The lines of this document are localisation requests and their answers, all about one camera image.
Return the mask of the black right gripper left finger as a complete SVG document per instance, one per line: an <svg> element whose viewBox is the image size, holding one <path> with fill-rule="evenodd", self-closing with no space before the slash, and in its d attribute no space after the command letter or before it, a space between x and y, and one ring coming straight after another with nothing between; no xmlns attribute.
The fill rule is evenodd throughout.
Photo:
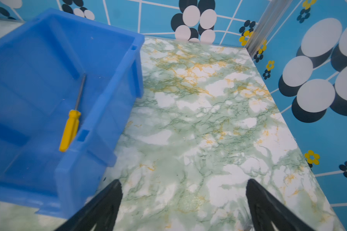
<svg viewBox="0 0 347 231"><path fill-rule="evenodd" d="M58 231L112 231L123 197L119 180L112 181Z"/></svg>

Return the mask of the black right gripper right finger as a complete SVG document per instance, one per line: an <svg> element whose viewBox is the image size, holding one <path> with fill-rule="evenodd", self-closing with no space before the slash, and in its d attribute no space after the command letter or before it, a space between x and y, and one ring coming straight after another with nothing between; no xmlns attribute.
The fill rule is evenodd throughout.
<svg viewBox="0 0 347 231"><path fill-rule="evenodd" d="M246 197L256 231L313 230L254 179L247 183Z"/></svg>

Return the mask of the yellow handled screwdriver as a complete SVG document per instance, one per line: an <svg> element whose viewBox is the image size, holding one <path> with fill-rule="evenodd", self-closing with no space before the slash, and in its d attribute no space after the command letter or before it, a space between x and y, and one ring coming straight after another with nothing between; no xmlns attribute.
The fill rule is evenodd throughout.
<svg viewBox="0 0 347 231"><path fill-rule="evenodd" d="M73 110L70 110L68 114L68 119L64 128L63 136L59 146L59 151L61 152L67 151L70 144L72 143L72 141L75 139L77 135L77 131L78 131L79 123L80 123L80 116L81 116L81 112L78 110L78 108L81 102L81 97L83 95L85 82L86 82L86 74L84 74L82 77L81 86L79 89L75 107Z"/></svg>

